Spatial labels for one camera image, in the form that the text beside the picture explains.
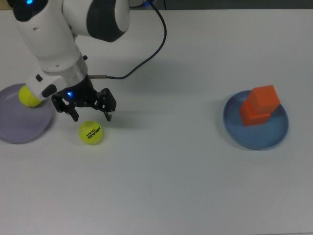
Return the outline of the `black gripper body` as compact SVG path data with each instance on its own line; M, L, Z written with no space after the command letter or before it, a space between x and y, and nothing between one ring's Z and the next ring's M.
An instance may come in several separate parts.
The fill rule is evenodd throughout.
M96 94L97 91L94 89L88 75L78 84L57 92L57 95L65 100L67 104L73 104L78 107L94 104L97 98Z

